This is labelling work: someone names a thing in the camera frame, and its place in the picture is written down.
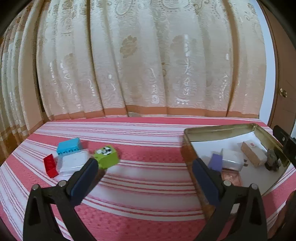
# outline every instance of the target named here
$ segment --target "cardboard box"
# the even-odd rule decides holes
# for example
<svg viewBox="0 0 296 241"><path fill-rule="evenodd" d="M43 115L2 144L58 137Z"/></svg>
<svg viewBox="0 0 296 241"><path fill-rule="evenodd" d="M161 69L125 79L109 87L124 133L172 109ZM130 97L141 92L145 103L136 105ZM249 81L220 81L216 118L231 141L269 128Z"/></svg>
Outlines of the cardboard box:
<svg viewBox="0 0 296 241"><path fill-rule="evenodd" d="M243 142L241 150L255 167L263 165L267 160L265 153L252 140Z"/></svg>

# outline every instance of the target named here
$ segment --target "screw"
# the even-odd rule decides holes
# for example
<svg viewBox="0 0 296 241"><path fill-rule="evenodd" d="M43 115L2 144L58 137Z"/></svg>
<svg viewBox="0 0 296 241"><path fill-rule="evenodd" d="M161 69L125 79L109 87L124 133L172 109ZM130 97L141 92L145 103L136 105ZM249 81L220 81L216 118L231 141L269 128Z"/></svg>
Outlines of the screw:
<svg viewBox="0 0 296 241"><path fill-rule="evenodd" d="M39 188L39 185L38 184L34 184L33 186L32 186L32 189L35 191L35 190L37 190Z"/></svg>
<svg viewBox="0 0 296 241"><path fill-rule="evenodd" d="M256 183L253 183L253 184L251 185L251 188L253 188L254 190L257 190L257 189L258 189L258 186L257 186Z"/></svg>
<svg viewBox="0 0 296 241"><path fill-rule="evenodd" d="M231 186L231 182L228 181L228 180L225 180L225 181L223 182L223 184L224 184L226 187Z"/></svg>
<svg viewBox="0 0 296 241"><path fill-rule="evenodd" d="M61 180L61 181L59 181L59 183L58 183L58 185L60 186L60 187L63 187L63 186L65 186L67 184L67 181L65 181L65 180Z"/></svg>

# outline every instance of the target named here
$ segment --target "bedspread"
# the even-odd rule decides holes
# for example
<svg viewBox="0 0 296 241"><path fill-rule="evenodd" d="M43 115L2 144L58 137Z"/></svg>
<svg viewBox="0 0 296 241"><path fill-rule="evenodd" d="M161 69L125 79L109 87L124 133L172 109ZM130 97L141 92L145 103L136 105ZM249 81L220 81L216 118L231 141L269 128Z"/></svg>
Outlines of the bedspread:
<svg viewBox="0 0 296 241"><path fill-rule="evenodd" d="M75 207L97 240L191 241L205 225L199 200L180 153L188 127L255 122L241 118L96 118L47 122L30 135L0 167L0 217L22 240L25 208L32 185L54 186L65 179L46 175L43 158L59 142L79 137L91 153L106 144L120 163ZM295 189L295 169L263 197L268 226ZM72 239L56 207L62 234Z"/></svg>

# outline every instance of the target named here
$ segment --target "cream curtain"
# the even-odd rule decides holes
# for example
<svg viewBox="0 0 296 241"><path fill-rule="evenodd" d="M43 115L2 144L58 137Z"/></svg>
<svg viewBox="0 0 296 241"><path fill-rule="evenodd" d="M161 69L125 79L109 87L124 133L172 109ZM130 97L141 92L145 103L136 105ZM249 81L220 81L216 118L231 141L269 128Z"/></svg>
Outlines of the cream curtain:
<svg viewBox="0 0 296 241"><path fill-rule="evenodd" d="M247 0L46 1L37 43L52 120L259 114L265 48Z"/></svg>
<svg viewBox="0 0 296 241"><path fill-rule="evenodd" d="M43 124L38 102L37 78L32 77L36 38L29 29L36 20L30 3L11 22L0 46L0 164L25 139Z"/></svg>

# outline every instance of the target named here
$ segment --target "door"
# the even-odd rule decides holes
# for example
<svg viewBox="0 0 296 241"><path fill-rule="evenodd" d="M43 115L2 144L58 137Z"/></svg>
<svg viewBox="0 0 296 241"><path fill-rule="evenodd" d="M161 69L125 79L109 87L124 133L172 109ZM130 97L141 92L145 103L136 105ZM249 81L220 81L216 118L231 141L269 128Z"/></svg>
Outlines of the door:
<svg viewBox="0 0 296 241"><path fill-rule="evenodd" d="M268 125L291 133L296 118L296 50L275 16L260 5L268 23L276 59L276 86Z"/></svg>

